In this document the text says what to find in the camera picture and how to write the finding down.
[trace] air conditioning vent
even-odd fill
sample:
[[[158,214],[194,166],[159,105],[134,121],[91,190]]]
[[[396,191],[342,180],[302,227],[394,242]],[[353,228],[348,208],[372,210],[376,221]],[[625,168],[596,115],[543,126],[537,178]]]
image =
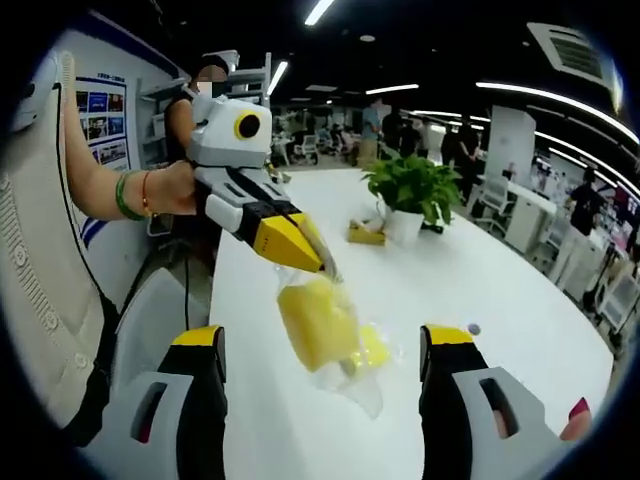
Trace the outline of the air conditioning vent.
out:
[[[600,59],[590,47],[557,37],[552,37],[551,42],[556,47],[560,61],[565,67],[603,79]]]
[[[527,26],[553,68],[614,91],[613,63],[604,59],[580,32],[544,23]]]

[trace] ceiling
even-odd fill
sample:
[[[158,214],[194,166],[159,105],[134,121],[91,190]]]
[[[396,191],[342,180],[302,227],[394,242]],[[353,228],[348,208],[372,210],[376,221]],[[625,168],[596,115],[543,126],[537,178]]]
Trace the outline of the ceiling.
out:
[[[608,3],[611,8],[602,12],[604,17],[615,11],[615,3]],[[607,36],[588,28],[594,25],[594,19],[600,22],[596,25],[602,24],[604,17],[589,17],[592,12],[585,14],[584,8],[562,8],[558,2],[546,0],[518,2],[517,7],[511,0],[335,0],[313,27],[305,26],[304,20],[316,0],[251,4],[156,0],[127,3],[126,8],[123,4],[121,0],[99,2],[97,10],[178,64],[196,50],[236,49],[241,55],[240,68],[260,66],[266,51],[273,53],[274,66],[279,60],[288,60],[290,66],[272,96],[272,104],[291,104],[292,98],[303,97],[317,105],[329,98],[336,106],[364,105],[368,101],[365,90],[417,83],[419,89],[389,93],[383,100],[409,110],[482,117],[490,116],[494,104],[520,109],[533,105],[555,112],[529,110],[538,131],[576,145],[635,178],[635,161],[628,152],[635,155],[637,145],[602,120],[556,101],[482,90],[475,85],[477,81],[495,81],[534,87],[577,99],[614,116],[609,91],[554,70],[527,22],[582,26],[581,31],[588,31],[592,41],[613,51],[618,59],[629,53],[623,52],[626,44],[620,42],[624,16],[614,17],[618,28],[614,35]],[[372,35],[375,41],[363,42],[362,35]],[[611,41],[604,43],[603,38]],[[633,123],[640,102],[640,81],[631,71],[622,68],[626,96],[619,114],[628,125]],[[335,86],[337,90],[306,91],[311,84]],[[544,140],[538,140],[538,146],[547,146]]]

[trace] potted plant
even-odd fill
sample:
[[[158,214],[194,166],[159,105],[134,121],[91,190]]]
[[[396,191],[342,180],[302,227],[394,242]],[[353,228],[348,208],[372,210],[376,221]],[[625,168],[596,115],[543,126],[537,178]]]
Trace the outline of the potted plant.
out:
[[[390,160],[377,160],[363,179],[369,191],[386,204],[385,231],[392,239],[409,244],[418,238],[423,221],[451,223],[451,205],[460,203],[454,183],[459,175],[415,154],[402,158],[383,147]]]

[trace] plastic bag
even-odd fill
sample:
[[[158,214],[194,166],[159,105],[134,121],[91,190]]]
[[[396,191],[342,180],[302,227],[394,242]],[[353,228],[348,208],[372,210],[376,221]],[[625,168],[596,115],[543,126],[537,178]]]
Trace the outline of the plastic bag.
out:
[[[279,267],[278,307],[291,345],[314,384],[340,393],[371,417],[382,411],[375,371],[392,360],[373,325],[361,325],[339,275]]]

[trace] white robot head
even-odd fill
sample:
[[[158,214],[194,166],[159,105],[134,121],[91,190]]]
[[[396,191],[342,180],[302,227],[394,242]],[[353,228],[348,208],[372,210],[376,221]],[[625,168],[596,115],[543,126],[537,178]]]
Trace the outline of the white robot head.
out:
[[[187,156],[203,167],[262,168],[271,148],[271,111],[225,96],[198,95]]]
[[[51,94],[57,77],[58,59],[55,52],[50,51],[25,89],[24,98],[18,105],[11,123],[12,132],[22,130],[36,121]]]

